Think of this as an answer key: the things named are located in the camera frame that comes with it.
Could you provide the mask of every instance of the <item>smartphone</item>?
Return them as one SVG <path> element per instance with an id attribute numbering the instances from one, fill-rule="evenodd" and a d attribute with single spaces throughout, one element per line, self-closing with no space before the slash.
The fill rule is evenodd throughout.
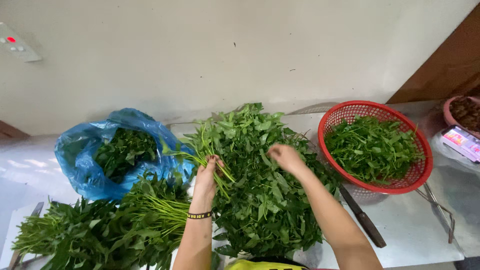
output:
<path id="1" fill-rule="evenodd" d="M 452 125 L 442 131 L 442 140 L 462 156 L 480 164 L 480 140 L 460 126 Z"/>

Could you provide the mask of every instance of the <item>white wall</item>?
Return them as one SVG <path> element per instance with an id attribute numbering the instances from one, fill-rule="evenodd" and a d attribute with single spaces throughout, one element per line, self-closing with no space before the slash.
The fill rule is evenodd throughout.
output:
<path id="1" fill-rule="evenodd" d="M 45 58 L 0 51 L 0 120 L 39 135 L 124 107 L 180 123 L 386 102 L 479 1 L 0 0 Z"/>

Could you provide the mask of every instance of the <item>red plastic basket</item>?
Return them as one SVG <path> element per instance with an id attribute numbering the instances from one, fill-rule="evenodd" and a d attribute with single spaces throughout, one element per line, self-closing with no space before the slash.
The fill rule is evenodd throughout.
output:
<path id="1" fill-rule="evenodd" d="M 427 139 L 419 130 L 416 131 L 415 143 L 417 144 L 419 151 L 425 156 L 425 160 L 418 160 L 416 163 L 412 164 L 404 178 L 388 179 L 390 184 L 367 184 L 343 170 L 328 152 L 325 145 L 324 135 L 331 132 L 333 126 L 340 124 L 343 118 L 345 118 L 348 123 L 354 122 L 355 115 L 370 115 L 378 118 L 380 121 L 399 121 L 401 122 L 399 130 L 403 132 L 408 130 L 415 131 L 417 127 L 405 115 L 379 103 L 354 100 L 335 105 L 327 111 L 318 125 L 318 142 L 320 144 L 320 150 L 337 172 L 339 172 L 345 179 L 360 187 L 386 194 L 407 193 L 419 188 L 427 181 L 433 168 L 432 150 L 430 149 Z"/>

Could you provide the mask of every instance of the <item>switch panel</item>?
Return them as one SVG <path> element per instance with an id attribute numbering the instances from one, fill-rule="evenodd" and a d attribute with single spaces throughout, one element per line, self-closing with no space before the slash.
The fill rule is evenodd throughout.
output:
<path id="1" fill-rule="evenodd" d="M 34 62 L 42 60 L 23 39 L 21 39 L 5 23 L 0 23 L 0 48 L 7 50 L 11 55 L 20 58 L 24 62 Z"/>

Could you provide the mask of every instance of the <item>plastic bag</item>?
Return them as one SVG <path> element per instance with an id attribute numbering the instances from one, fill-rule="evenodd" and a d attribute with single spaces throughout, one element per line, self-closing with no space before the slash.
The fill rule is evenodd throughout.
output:
<path id="1" fill-rule="evenodd" d="M 139 162 L 125 175 L 123 181 L 117 184 L 104 175 L 92 156 L 105 139 L 110 141 L 113 138 L 119 127 L 151 135 L 156 142 L 158 157 L 155 161 Z M 78 194 L 90 200 L 122 199 L 138 181 L 137 175 L 143 174 L 146 169 L 165 178 L 171 178 L 174 172 L 180 172 L 184 183 L 189 180 L 194 166 L 186 160 L 178 163 L 175 157 L 162 155 L 160 138 L 170 149 L 175 149 L 180 143 L 162 123 L 139 110 L 125 108 L 112 112 L 104 121 L 82 123 L 65 131 L 57 139 L 55 156 L 62 172 Z M 184 144 L 181 145 L 181 151 L 193 154 Z"/>

